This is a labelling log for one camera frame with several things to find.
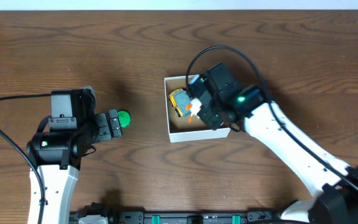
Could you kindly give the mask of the pink white plush toy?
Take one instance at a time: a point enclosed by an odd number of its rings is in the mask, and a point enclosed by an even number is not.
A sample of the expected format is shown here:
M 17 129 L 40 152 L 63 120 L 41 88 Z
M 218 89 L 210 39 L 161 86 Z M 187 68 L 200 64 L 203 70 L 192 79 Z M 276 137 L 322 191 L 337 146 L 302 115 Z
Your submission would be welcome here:
M 193 98 L 190 101 L 190 104 L 186 105 L 186 110 L 190 112 L 190 117 L 188 118 L 188 122 L 191 123 L 194 116 L 198 116 L 198 112 L 201 110 L 202 103 L 198 98 Z

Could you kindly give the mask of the green ribbed round toy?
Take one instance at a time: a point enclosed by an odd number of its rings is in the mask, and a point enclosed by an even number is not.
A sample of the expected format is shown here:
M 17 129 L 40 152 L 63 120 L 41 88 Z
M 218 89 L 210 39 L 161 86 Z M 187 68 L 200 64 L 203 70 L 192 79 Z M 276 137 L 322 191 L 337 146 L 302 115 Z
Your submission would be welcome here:
M 118 111 L 117 112 L 118 118 L 119 118 L 119 122 L 121 124 L 122 128 L 126 128 L 130 125 L 131 123 L 131 116 L 128 112 L 126 111 Z

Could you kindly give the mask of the yellow grey toy truck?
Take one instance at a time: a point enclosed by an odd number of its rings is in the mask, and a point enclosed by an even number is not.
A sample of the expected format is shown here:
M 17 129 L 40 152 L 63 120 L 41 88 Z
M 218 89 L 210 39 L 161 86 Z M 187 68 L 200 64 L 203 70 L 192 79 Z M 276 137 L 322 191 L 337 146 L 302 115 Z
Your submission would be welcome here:
M 190 97 L 186 90 L 182 88 L 173 90 L 168 94 L 168 102 L 179 118 L 186 118 L 191 114 L 191 111 L 187 108 L 187 105 L 190 104 Z

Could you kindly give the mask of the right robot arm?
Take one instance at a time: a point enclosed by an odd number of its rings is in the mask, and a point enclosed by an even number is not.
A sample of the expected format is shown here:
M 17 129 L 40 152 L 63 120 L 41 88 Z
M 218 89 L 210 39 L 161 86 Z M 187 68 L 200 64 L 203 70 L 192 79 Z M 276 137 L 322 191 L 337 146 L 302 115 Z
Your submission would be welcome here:
M 358 166 L 351 167 L 297 128 L 265 89 L 191 84 L 192 105 L 209 127 L 227 122 L 266 145 L 303 182 L 312 200 L 296 201 L 268 223 L 358 223 Z

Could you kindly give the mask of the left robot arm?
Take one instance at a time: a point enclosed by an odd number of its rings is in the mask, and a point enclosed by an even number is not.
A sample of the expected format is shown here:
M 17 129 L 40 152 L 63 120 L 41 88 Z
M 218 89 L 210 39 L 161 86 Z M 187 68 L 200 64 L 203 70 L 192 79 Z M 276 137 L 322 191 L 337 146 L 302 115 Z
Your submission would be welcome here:
M 73 113 L 46 117 L 27 144 L 28 156 L 35 164 L 30 173 L 32 195 L 27 222 L 68 223 L 81 159 L 95 149 L 96 143 L 121 136 L 116 110 L 81 119 Z

